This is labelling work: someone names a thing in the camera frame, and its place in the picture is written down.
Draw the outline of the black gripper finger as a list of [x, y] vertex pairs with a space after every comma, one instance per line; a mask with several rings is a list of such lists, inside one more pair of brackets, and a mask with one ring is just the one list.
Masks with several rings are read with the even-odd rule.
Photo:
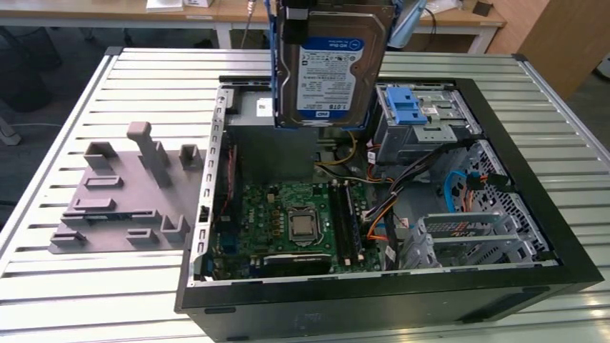
[[308, 38], [308, 10], [311, 2], [280, 1], [280, 36], [285, 44], [303, 44]]

